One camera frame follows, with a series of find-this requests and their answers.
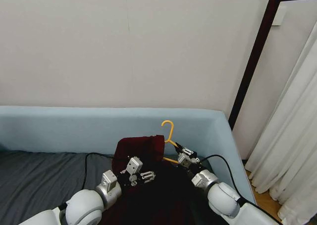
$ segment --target hanger hook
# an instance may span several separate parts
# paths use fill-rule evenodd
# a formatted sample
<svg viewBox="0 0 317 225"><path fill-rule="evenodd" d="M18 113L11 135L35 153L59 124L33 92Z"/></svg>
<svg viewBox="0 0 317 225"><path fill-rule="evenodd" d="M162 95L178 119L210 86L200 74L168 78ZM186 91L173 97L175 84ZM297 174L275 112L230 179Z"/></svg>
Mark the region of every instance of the hanger hook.
<svg viewBox="0 0 317 225"><path fill-rule="evenodd" d="M167 142L171 142L171 138L172 138L172 135L173 135L173 130L174 130L174 123L171 121L171 120L165 120L162 122L161 126L163 127L164 124L166 124L167 122L170 123L171 125L171 128L170 128L170 132L169 132L169 136L168 136L168 139L165 140L164 142L167 143Z"/></svg>
<svg viewBox="0 0 317 225"><path fill-rule="evenodd" d="M177 148L178 148L178 145L177 145L175 142L173 142L173 141L171 140L172 135L173 135L173 130L174 130L174 123L173 123L171 120L165 120L165 121L162 122L161 126L164 126L164 124L166 124L167 122L170 123L171 128L170 128L170 132L169 132L168 139L165 140L164 142L165 142L165 143L168 143L168 142L169 142L169 143L172 144L174 147L177 147Z"/></svg>

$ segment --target black cable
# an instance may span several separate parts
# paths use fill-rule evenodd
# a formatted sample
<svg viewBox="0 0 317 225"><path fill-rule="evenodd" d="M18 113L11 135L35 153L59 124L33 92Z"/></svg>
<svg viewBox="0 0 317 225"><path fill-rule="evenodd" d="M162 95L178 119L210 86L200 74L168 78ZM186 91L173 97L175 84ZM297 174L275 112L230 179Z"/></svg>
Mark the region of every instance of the black cable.
<svg viewBox="0 0 317 225"><path fill-rule="evenodd" d="M233 176L232 176L232 172L231 172L230 166L229 166L227 160L226 160L223 156L217 155L217 154L210 155L210 156L207 156L207 157L203 158L203 159L200 161L200 163L202 163L203 161L205 161L205 160L207 160L207 159L209 159L209 158L211 158L211 157L219 157L219 158L221 158L221 159L226 163L226 165L227 165L227 167L228 167L228 170L229 170L229 173L230 173L230 177L231 177L233 186L234 186L235 190L237 191L237 193L239 194L239 196L242 198L242 201L244 200L246 203L252 204L254 207L258 208L259 210L261 210L262 212L264 212L265 214L267 214L270 218L272 218L274 221L276 221L279 225L283 225L283 224L280 223L275 217L273 217L271 214L269 214L267 211L265 211L264 209L260 208L258 205L256 205L256 204L250 202L249 200L247 200L245 197L243 197L243 196L241 195L241 193L239 192L239 190L238 190L238 188L237 188L237 186L236 186L236 184L235 184L235 182L234 182L234 179L233 179Z"/></svg>
<svg viewBox="0 0 317 225"><path fill-rule="evenodd" d="M107 158L109 158L109 159L115 159L115 160L119 160L119 161L126 161L126 160L128 160L128 158L126 158L126 159L117 159L117 158L114 158L113 156L106 155L106 154L101 154L101 153L97 153L97 152L88 153L88 154L85 156L85 174L84 174L84 181L83 181L83 185L81 186L81 189L84 189L85 184L86 184L86 179L87 179L87 158L88 158L89 155L98 155L98 156L107 157Z"/></svg>

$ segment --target wooden floor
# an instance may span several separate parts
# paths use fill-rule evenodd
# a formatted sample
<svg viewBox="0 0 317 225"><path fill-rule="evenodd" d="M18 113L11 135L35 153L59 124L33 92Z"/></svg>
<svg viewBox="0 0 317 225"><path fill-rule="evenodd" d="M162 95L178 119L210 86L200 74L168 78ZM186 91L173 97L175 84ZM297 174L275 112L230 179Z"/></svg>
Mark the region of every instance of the wooden floor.
<svg viewBox="0 0 317 225"><path fill-rule="evenodd" d="M257 201L257 204L262 209L264 209L269 214L271 214L273 217L275 217L277 220L281 221L281 219L277 215L277 212L280 209L281 205L277 201L272 200L268 191L263 194L259 194L255 191L255 188L253 186L252 186L252 190L253 190L254 197Z"/></svg>

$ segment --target white curtain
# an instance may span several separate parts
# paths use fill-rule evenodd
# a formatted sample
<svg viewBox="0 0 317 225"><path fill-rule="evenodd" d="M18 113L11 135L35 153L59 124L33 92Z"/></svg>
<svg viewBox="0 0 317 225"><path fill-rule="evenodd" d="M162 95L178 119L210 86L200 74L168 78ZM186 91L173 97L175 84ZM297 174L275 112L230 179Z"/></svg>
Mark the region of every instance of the white curtain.
<svg viewBox="0 0 317 225"><path fill-rule="evenodd" d="M317 213L317 24L245 168L252 185L282 204L285 225Z"/></svg>

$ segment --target dark red garment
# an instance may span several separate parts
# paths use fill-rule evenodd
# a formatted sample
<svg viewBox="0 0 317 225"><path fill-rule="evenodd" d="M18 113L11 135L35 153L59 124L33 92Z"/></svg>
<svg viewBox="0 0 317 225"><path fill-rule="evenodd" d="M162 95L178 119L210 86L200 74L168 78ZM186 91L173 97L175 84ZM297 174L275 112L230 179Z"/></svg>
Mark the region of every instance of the dark red garment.
<svg viewBox="0 0 317 225"><path fill-rule="evenodd" d="M143 162L142 171L156 172L154 181L123 191L115 205L103 213L102 225L193 225L188 204L188 186L193 185L182 170L162 161L164 137L124 138L119 141L112 161L115 174L124 170L127 156Z"/></svg>

